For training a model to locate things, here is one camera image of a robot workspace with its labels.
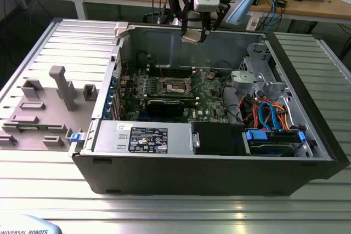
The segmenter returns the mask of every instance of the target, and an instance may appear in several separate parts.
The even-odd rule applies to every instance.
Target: blue latch
[[[301,142],[304,142],[306,140],[306,136],[303,132],[298,132],[297,133],[298,137],[300,138]]]
[[[250,129],[245,134],[247,140],[268,140],[267,133],[263,130]]]
[[[71,134],[71,142],[81,142],[83,141],[84,133],[73,133]]]

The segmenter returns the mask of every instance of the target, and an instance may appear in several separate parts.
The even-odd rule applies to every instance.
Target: motherboard
[[[228,122],[221,80],[215,70],[138,69],[121,77],[115,105],[127,121]]]

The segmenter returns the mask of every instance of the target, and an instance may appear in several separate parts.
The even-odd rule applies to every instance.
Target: power supply label
[[[132,127],[129,138],[131,153],[167,153],[167,128]]]

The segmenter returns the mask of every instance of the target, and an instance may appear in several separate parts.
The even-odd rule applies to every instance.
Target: green circuit board
[[[121,100],[123,119],[158,122],[228,122],[220,93],[220,78],[198,69],[191,78],[153,77],[137,72],[124,82]],[[145,110],[148,100],[180,101],[185,108],[181,117],[152,120]]]

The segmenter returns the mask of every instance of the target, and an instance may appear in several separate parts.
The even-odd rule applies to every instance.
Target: white label
[[[117,130],[130,130],[133,127],[132,123],[118,123]]]

